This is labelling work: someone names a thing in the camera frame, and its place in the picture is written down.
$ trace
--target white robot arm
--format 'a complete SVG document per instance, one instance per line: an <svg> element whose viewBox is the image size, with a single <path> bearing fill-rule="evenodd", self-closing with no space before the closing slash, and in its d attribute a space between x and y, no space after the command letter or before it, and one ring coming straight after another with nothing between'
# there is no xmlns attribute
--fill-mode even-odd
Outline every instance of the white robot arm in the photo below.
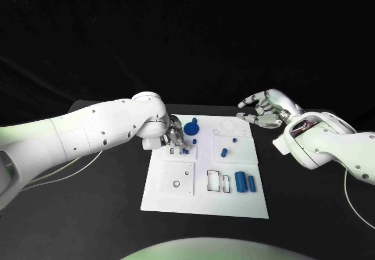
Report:
<svg viewBox="0 0 375 260"><path fill-rule="evenodd" d="M131 99L95 104L84 109L22 125L0 128L0 210L29 181L54 166L143 138L143 148L157 149L183 142L182 123L167 115L160 96L139 93Z"/></svg>
<svg viewBox="0 0 375 260"><path fill-rule="evenodd" d="M358 133L330 113L306 113L276 89L250 96L238 107L257 101L258 116L238 113L237 117L264 128L286 123L284 133L274 140L281 154L292 153L310 170L335 160L359 180L375 185L375 132Z"/></svg>

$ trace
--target blue object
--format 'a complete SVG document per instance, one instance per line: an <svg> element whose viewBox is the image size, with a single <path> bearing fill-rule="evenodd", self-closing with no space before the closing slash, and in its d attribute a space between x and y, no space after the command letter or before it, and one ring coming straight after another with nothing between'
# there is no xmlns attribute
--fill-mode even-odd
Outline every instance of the blue object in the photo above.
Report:
<svg viewBox="0 0 375 260"><path fill-rule="evenodd" d="M183 126L183 132L186 135L196 135L199 132L199 125L198 125L198 119L193 118L192 122L189 122Z"/></svg>
<svg viewBox="0 0 375 260"><path fill-rule="evenodd" d="M228 151L228 150L224 148L224 149L222 149L222 152L221 152L221 156L222 156L222 157L227 156L227 151Z"/></svg>
<svg viewBox="0 0 375 260"><path fill-rule="evenodd" d="M254 177L248 177L248 184L250 184L250 191L255 192L255 183L254 183Z"/></svg>
<svg viewBox="0 0 375 260"><path fill-rule="evenodd" d="M237 179L237 192L247 192L248 191L248 185L247 185L245 173L237 172L234 174L234 177Z"/></svg>

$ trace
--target circular cutout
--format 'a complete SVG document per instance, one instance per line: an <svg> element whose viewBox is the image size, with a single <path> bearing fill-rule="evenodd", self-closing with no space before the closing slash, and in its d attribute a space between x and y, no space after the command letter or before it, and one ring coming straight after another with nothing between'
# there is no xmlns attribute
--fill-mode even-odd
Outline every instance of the circular cutout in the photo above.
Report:
<svg viewBox="0 0 375 260"><path fill-rule="evenodd" d="M232 132L237 129L237 124L231 120L224 120L221 123L221 129L225 132Z"/></svg>

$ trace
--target robotic hand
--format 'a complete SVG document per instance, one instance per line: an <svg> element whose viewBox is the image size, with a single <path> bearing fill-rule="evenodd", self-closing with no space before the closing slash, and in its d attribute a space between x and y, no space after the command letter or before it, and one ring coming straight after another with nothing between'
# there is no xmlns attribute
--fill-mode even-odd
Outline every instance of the robotic hand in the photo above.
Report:
<svg viewBox="0 0 375 260"><path fill-rule="evenodd" d="M182 123L167 115L160 96L139 93L131 99L95 104L51 119L0 127L0 210L30 180L54 166L143 138L146 150L166 144L189 150Z"/></svg>
<svg viewBox="0 0 375 260"><path fill-rule="evenodd" d="M238 113L237 117L268 129L286 123L284 133L273 142L281 154L292 153L297 162L310 170L335 160L359 180L375 185L375 132L358 133L328 112L305 112L276 89L245 98L238 107L254 102L258 102L258 116Z"/></svg>

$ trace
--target white board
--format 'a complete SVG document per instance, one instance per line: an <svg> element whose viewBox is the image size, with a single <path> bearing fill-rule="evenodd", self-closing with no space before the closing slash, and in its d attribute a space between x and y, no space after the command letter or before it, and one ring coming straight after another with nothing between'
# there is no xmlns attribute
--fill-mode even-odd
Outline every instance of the white board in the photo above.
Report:
<svg viewBox="0 0 375 260"><path fill-rule="evenodd" d="M189 154L180 154L178 147L170 154L172 146L153 150L140 209L268 218L250 124L228 116L176 116L183 125L192 121L193 117L198 119L198 134L193 136L185 134L183 136L186 143L193 148ZM228 149L227 157L221 157L222 148ZM188 186L180 186L180 190L173 186L175 178L185 172L189 163L193 165L193 195L188 192L189 182L185 182ZM208 191L208 171L219 171L219 192ZM257 192L237 192L235 172L238 171L245 172L247 178L250 175L254 176ZM172 173L172 177L165 175L166 172ZM230 186L230 193L224 192L224 185Z"/></svg>

